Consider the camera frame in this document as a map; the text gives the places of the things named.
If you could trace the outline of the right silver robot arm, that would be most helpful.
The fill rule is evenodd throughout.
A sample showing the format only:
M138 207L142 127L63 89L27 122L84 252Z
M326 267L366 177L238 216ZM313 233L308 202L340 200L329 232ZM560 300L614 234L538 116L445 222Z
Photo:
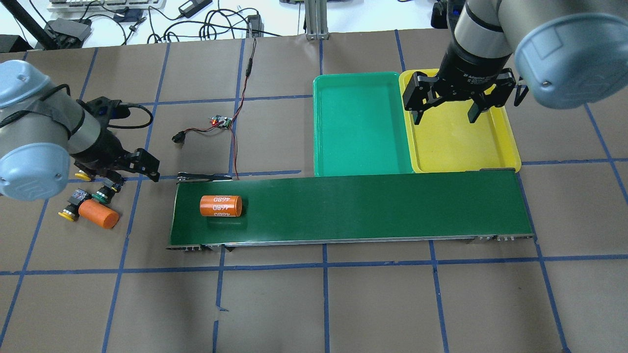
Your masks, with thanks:
M550 109L598 102L627 85L625 0L438 0L431 25L451 42L435 76L415 72L402 90L419 124L428 109L470 100L469 121L513 91Z

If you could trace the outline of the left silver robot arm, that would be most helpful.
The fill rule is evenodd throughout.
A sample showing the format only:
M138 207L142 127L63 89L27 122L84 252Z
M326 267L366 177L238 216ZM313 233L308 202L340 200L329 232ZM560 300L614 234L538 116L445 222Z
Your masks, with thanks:
M31 63L0 65L0 190L19 201L56 196L69 180L70 165L88 177L118 181L119 172L159 181L159 160L142 148L128 151L113 134L112 119L145 110L138 103L73 99L69 85L56 85Z

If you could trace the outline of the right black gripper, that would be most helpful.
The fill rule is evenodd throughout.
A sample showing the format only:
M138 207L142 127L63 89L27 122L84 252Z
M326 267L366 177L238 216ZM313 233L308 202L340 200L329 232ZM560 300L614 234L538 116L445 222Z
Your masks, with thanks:
M473 100L469 123L493 106L503 106L517 80L505 67L509 55L482 58L464 50L447 49L437 73L417 70L402 90L402 103L410 110L414 125L421 123L424 111L444 102Z

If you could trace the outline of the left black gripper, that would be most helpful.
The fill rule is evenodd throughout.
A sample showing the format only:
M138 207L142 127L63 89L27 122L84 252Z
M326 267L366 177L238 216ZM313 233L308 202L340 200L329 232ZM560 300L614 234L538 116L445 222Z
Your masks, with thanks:
M112 129L143 129L149 127L154 116L152 112L138 103L123 102L119 99L96 98L89 102L76 101L86 114L96 119L96 140L88 143L88 147L73 153L75 165L91 174L106 177L110 171L125 171L131 174L144 175L152 182L158 182L159 159L143 148L133 152L125 150L121 141L113 134ZM125 119L131 114L130 109L140 109L149 116L147 123L136 126L112 125L112 119Z

